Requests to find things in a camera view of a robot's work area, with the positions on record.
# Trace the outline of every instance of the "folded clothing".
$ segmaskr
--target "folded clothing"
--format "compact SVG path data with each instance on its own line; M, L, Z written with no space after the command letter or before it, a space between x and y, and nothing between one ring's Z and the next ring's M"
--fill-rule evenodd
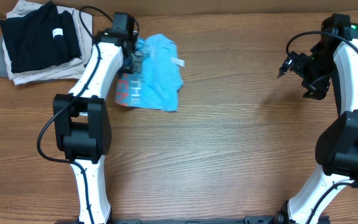
M53 2L24 17L0 20L12 73L41 70L81 56L70 13Z
M183 86L175 43L163 34L139 40L144 55L142 73L123 74L118 79L116 103L122 106L176 111L178 90Z
M6 14L7 18L24 17L28 13L38 10L42 5L25 0L19 0L15 8ZM2 42L4 50L4 61L9 79L13 80L15 85L24 84L34 81L45 81L62 78L81 78L85 70L85 65L91 57L92 40L86 33L84 26L80 22L80 12L75 8L68 8L57 6L58 13L68 11L73 18L75 30L78 38L78 44L81 50L80 58L73 58L69 62L57 66L51 66L42 70L32 70L27 72L12 73L11 60L7 53L5 42ZM82 12L81 13L85 26L92 32L92 15Z

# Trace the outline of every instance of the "stack of folded clothes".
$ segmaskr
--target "stack of folded clothes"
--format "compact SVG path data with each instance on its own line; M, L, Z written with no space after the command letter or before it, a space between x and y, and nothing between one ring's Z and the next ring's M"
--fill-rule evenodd
M92 16L82 12L92 31ZM74 8L19 0L1 20L0 77L15 85L80 78L91 57L92 40Z

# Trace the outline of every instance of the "wooden table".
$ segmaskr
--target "wooden table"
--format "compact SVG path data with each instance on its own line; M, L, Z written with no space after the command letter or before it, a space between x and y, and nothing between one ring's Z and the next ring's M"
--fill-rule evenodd
M358 22L358 12L350 12ZM179 110L125 110L108 99L112 146L106 185L114 218L241 218L273 215L312 173L319 135L336 119L326 99L303 99L301 78L277 80L285 45L319 30L330 13L140 17L141 36L163 33L186 60ZM94 31L109 26L94 18ZM319 37L292 50L307 51ZM38 133L52 100L75 81L14 86L0 78L0 223L53 223L79 214L70 166L42 159ZM45 153L63 158L53 127ZM324 212L358 223L358 190Z

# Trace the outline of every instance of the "white tag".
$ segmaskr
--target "white tag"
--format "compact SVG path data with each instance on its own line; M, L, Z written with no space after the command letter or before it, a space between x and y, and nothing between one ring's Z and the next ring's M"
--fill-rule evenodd
M55 38L56 35L63 35L63 30L61 28L56 28L52 31L53 38Z
M180 60L180 59L177 59L177 58L171 58L171 62L172 63L175 63L181 67L184 67L185 66L185 61L184 60Z

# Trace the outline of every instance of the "clothing label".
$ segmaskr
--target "clothing label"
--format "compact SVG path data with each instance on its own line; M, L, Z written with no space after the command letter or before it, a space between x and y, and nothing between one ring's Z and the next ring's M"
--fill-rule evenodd
M56 28L52 31L53 38L55 38L56 35L63 35L63 30L61 28Z
M180 60L180 59L177 59L177 58L171 58L171 62L172 63L175 63L181 67L184 67L185 66L185 61L184 60Z

